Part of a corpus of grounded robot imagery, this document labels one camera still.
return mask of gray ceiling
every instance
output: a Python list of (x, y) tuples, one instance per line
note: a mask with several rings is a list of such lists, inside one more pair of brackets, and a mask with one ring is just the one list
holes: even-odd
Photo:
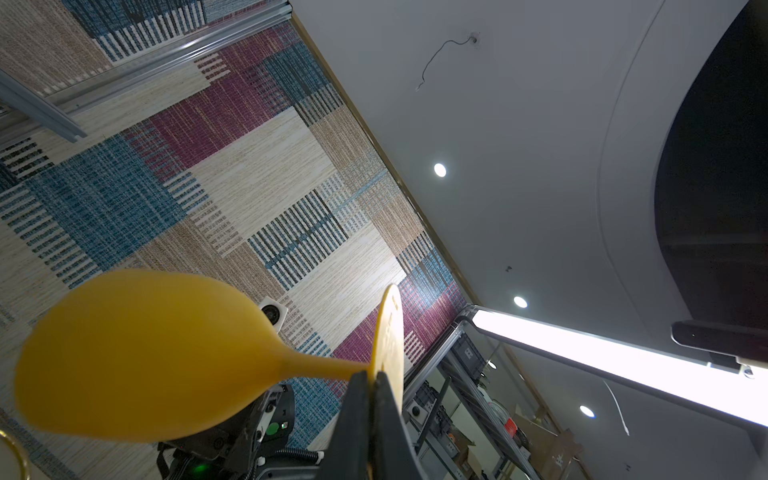
[[(669, 338), (689, 313), (656, 240), (655, 174), (680, 103), (746, 0), (292, 3), (485, 306), (696, 355)], [(440, 45), (470, 34), (478, 43), (446, 45), (417, 91)], [(567, 381), (536, 358), (545, 398), (588, 455), (638, 448), (615, 425), (579, 427), (570, 399), (601, 382)], [(626, 402), (650, 415), (660, 401)], [(647, 427), (694, 429), (678, 410)]]

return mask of ceiling light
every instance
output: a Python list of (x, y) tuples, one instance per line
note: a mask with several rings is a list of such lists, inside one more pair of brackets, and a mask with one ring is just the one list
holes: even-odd
[(743, 375), (707, 368), (704, 362), (506, 313), (479, 310), (472, 322), (512, 342), (768, 426), (768, 382), (754, 382)]
[(585, 406), (582, 405), (582, 406), (579, 407), (579, 409), (581, 410), (581, 413), (585, 414), (589, 418), (591, 418), (591, 419), (594, 418), (594, 412), (592, 412), (592, 410), (590, 410), (588, 407), (585, 407)]

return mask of gold rim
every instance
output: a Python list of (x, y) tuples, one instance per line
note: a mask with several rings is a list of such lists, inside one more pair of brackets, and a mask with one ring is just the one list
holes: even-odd
[(8, 444), (8, 447), (10, 447), (16, 455), (16, 460), (18, 461), (18, 469), (22, 472), (22, 480), (31, 480), (31, 473), (29, 470), (29, 457), (27, 456), (27, 452), (24, 450), (24, 447), (22, 447), (22, 444), (19, 443), (18, 440), (12, 437), (10, 434), (3, 432), (2, 430), (0, 430), (0, 437), (5, 440), (5, 443)]

